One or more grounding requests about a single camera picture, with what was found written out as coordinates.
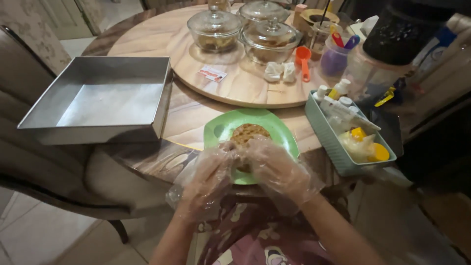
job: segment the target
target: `person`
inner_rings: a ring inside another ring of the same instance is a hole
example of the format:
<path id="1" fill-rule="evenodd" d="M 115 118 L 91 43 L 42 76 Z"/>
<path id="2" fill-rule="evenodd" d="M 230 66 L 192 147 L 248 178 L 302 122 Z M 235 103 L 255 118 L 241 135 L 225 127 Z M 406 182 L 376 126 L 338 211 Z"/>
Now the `person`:
<path id="1" fill-rule="evenodd" d="M 255 136 L 244 150 L 231 143 L 200 153 L 193 179 L 150 265 L 184 265 L 197 221 L 224 197 L 234 167 L 248 163 L 267 194 L 289 198 L 300 213 L 283 216 L 277 207 L 222 199 L 218 227 L 199 265 L 384 265 L 369 243 L 319 193 L 317 175 L 271 139 Z"/>

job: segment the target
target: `gloved hand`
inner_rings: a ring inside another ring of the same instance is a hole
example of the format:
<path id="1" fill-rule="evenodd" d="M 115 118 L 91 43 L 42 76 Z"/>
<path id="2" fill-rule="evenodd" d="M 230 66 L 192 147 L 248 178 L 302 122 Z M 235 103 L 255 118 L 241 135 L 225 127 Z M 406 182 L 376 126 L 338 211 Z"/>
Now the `gloved hand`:
<path id="1" fill-rule="evenodd" d="M 248 141 L 245 161 L 251 165 L 259 184 L 286 195 L 298 206 L 320 192 L 325 184 L 316 173 L 308 171 L 281 146 L 269 138 L 255 135 Z"/>
<path id="2" fill-rule="evenodd" d="M 227 141 L 199 154 L 192 176 L 189 176 L 193 179 L 184 187 L 177 208 L 178 215 L 196 221 L 205 210 L 219 208 L 219 201 L 230 186 L 234 147 Z"/>

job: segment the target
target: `black container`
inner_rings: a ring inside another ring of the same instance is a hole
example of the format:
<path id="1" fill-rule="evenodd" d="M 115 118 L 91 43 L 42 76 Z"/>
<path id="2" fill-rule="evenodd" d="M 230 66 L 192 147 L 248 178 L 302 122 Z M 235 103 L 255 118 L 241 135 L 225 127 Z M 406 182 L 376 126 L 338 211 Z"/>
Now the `black container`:
<path id="1" fill-rule="evenodd" d="M 363 50 L 381 62 L 408 65 L 453 14 L 451 8 L 393 1 L 381 12 Z"/>

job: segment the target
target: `green basket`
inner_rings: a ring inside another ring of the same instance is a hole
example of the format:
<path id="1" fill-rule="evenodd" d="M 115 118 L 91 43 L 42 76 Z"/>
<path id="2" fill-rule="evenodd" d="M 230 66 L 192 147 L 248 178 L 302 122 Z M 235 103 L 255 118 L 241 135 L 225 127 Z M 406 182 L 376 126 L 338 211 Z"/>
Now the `green basket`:
<path id="1" fill-rule="evenodd" d="M 377 142 L 384 146 L 389 152 L 389 160 L 381 161 L 381 162 L 371 162 L 371 163 L 361 163 L 358 164 L 352 160 L 348 152 L 345 148 L 340 144 L 339 139 L 333 132 L 332 127 L 327 122 L 326 117 L 321 111 L 321 108 L 317 104 L 317 102 L 312 98 L 312 93 L 315 91 L 311 91 L 310 95 L 308 96 L 308 101 L 306 102 L 306 117 L 311 124 L 312 129 L 316 133 L 319 142 L 322 144 L 322 147 L 325 148 L 327 154 L 329 155 L 330 159 L 332 160 L 335 169 L 340 176 L 352 176 L 358 174 L 364 174 L 363 167 L 365 166 L 381 166 L 385 167 L 391 162 L 396 160 L 396 155 L 391 150 L 389 145 L 386 141 L 381 137 L 381 135 L 376 132 L 376 137 L 374 138 L 374 142 Z"/>

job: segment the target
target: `chair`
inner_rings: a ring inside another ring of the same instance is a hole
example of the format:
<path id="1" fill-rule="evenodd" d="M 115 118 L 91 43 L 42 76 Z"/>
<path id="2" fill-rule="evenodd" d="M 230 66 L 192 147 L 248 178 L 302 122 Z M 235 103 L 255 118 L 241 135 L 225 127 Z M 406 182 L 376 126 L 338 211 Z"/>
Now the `chair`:
<path id="1" fill-rule="evenodd" d="M 128 241 L 120 219 L 165 207 L 169 183 L 136 176 L 94 145 L 44 146 L 16 125 L 55 74 L 7 27 L 0 27 L 0 186 L 67 211 L 108 220 Z"/>

